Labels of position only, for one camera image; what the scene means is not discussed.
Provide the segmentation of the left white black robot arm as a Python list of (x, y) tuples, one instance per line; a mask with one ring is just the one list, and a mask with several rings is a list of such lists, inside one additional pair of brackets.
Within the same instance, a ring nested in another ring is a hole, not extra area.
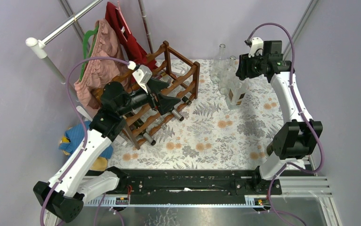
[(48, 182), (39, 181), (33, 188), (42, 206), (40, 225), (45, 224), (46, 211), (69, 223), (89, 201), (108, 191), (113, 190), (117, 194), (125, 191), (127, 181), (120, 173), (104, 171), (85, 183), (82, 180), (95, 160), (111, 146), (126, 126), (123, 115), (146, 104), (160, 115), (165, 115), (181, 101), (180, 98), (169, 97), (161, 92), (169, 86), (164, 81), (152, 78), (148, 85), (151, 86), (150, 89), (138, 89), (133, 93), (128, 93), (117, 81), (112, 81), (103, 88), (100, 97), (102, 106), (89, 127), (82, 125), (84, 138), (79, 146)]

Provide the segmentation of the clear bottle black cap front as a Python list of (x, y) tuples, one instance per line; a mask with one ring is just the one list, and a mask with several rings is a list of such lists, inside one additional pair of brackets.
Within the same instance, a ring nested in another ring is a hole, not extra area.
[[(170, 85), (174, 84), (175, 80), (171, 76), (166, 74), (165, 72), (161, 72), (160, 75), (162, 76), (160, 80), (165, 81), (165, 82), (169, 83)], [(176, 97), (179, 92), (183, 92), (184, 90), (185, 90), (185, 88), (182, 85), (180, 85), (180, 86), (174, 88), (173, 91), (168, 93), (167, 96)], [(183, 96), (181, 98), (181, 100), (187, 105), (191, 104), (191, 101), (188, 100), (188, 97), (186, 95)]]

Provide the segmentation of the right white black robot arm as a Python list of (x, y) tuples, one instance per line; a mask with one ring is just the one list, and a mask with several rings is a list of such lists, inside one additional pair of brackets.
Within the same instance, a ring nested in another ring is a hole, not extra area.
[(251, 188), (263, 194), (270, 187), (269, 180), (289, 163), (311, 155), (323, 126), (308, 113), (295, 81), (291, 61), (284, 60), (280, 40), (247, 39), (250, 51), (240, 55), (236, 76), (241, 80), (263, 75), (274, 89), (283, 115), (284, 125), (267, 147), (268, 159), (258, 167), (259, 176), (251, 181)]

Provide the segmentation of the green wine bottle brown label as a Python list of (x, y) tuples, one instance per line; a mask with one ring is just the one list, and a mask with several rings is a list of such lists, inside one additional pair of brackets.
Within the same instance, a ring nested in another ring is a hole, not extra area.
[(152, 136), (147, 132), (146, 129), (142, 130), (139, 133), (139, 136), (141, 136), (142, 138), (146, 139), (146, 141), (151, 145), (154, 146), (156, 144), (156, 140), (152, 138)]

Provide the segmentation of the green wine bottle silver neck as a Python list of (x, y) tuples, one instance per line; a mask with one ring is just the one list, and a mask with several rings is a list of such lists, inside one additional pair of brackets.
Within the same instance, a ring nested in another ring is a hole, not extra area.
[(175, 108), (171, 109), (171, 114), (179, 121), (184, 120), (184, 117)]

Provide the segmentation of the clear bottle black cap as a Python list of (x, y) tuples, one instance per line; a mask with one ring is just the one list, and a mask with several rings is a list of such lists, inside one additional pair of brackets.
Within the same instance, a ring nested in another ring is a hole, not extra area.
[[(171, 76), (166, 74), (165, 72), (161, 72), (160, 75), (162, 76), (160, 80), (165, 81), (165, 82), (169, 83), (170, 85), (174, 84), (175, 80)], [(180, 86), (174, 88), (173, 91), (168, 93), (167, 96), (176, 97), (179, 92), (183, 92), (184, 90), (185, 90), (185, 88), (182, 85), (180, 85)], [(188, 97), (186, 95), (183, 96), (181, 98), (181, 100), (187, 105), (191, 104), (191, 101), (188, 100)]]
[(247, 80), (240, 80), (234, 77), (229, 80), (225, 100), (229, 109), (237, 109), (241, 106), (244, 96), (249, 88)]

